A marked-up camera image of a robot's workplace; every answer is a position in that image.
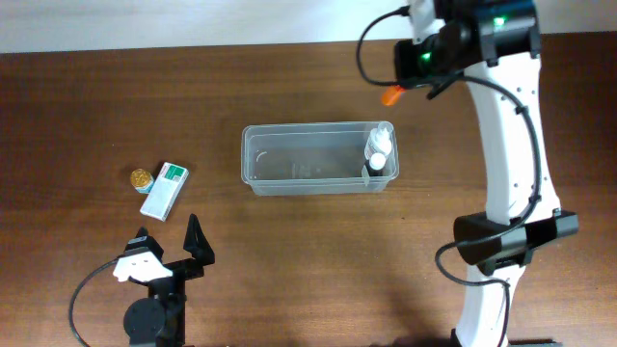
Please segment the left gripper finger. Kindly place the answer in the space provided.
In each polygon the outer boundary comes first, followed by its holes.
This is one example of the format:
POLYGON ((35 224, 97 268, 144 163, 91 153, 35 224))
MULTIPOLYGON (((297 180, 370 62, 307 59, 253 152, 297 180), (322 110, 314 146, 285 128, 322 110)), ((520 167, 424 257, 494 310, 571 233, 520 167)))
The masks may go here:
POLYGON ((189 216, 183 249, 190 253, 200 265, 215 263, 215 253, 205 238, 199 219, 195 214, 189 216))
POLYGON ((128 241, 124 248, 123 255, 130 256, 142 252, 152 252, 161 261, 164 250, 159 243, 149 235, 145 227, 140 227, 136 236, 128 241))

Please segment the small jar gold lid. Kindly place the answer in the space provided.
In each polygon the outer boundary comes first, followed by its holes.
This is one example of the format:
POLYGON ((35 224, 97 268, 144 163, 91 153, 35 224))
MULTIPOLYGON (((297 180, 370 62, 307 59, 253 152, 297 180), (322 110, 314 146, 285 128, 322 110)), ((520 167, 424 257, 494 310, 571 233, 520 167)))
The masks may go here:
POLYGON ((144 169, 136 169, 130 175, 130 182, 140 194, 148 194, 154 184, 152 174, 144 169))

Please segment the orange tube white cap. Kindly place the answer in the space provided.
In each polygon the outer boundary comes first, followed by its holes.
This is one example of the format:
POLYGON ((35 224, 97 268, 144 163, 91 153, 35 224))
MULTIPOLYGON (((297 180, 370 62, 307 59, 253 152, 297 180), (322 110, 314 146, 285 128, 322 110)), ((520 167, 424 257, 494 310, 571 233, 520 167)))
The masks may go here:
POLYGON ((382 94, 381 102, 388 107, 394 106, 405 92, 406 89, 401 86, 390 86, 382 94))

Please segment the white spray bottle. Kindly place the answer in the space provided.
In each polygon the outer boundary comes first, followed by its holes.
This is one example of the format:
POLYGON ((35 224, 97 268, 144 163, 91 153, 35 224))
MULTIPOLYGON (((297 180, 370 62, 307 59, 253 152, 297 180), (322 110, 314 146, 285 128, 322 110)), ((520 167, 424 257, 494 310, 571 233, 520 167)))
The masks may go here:
POLYGON ((387 121, 381 121, 375 128, 372 128, 364 147, 364 159, 369 160, 376 153, 389 158, 392 152, 392 133, 393 125, 387 121))

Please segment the dark bottle white cap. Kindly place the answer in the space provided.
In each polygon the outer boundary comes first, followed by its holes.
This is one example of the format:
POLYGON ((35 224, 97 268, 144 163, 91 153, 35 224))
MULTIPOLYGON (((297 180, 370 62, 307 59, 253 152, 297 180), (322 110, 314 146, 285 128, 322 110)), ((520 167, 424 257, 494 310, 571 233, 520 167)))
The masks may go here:
POLYGON ((387 157, 376 152, 370 156, 362 167, 362 179, 365 186, 367 186, 372 177, 379 177, 383 175, 384 167, 387 163, 387 157))

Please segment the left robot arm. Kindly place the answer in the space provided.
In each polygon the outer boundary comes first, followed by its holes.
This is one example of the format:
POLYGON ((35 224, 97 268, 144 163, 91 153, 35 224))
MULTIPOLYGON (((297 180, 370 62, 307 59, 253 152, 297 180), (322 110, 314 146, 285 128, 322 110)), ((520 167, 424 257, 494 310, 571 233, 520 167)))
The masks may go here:
POLYGON ((163 263, 162 247, 144 227, 127 243, 114 276, 148 289, 148 295, 131 304, 123 317, 131 346, 178 347, 186 343, 186 282, 201 278, 204 268, 215 263, 215 253, 195 214, 189 216, 183 250, 191 256, 163 263))

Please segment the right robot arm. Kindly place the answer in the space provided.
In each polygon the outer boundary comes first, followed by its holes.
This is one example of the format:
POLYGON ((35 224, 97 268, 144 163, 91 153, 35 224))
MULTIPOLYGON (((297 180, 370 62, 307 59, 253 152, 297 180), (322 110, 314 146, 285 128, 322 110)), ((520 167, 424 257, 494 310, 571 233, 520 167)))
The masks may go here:
POLYGON ((413 1, 411 40, 395 47, 400 87, 469 87, 487 176, 481 212, 454 222, 467 265, 455 346, 504 346, 516 286, 534 253, 578 230, 550 178, 539 105, 541 38, 531 1, 413 1))

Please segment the clear plastic container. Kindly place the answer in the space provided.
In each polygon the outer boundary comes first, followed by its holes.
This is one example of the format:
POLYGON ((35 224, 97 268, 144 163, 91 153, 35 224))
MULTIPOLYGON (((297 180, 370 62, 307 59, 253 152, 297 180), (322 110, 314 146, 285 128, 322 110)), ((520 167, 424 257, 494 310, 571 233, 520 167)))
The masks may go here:
POLYGON ((383 191, 399 174, 392 152, 383 175, 362 179, 364 147, 380 121, 250 125, 243 130, 242 180, 258 196, 298 196, 383 191))

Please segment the white green medicine box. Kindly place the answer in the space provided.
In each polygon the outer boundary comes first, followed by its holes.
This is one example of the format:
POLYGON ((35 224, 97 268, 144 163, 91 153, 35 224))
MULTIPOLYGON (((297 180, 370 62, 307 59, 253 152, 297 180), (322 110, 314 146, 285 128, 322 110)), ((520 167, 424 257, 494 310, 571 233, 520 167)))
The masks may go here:
POLYGON ((140 213, 165 222, 188 176, 189 171, 186 168, 165 162, 140 208, 140 213))

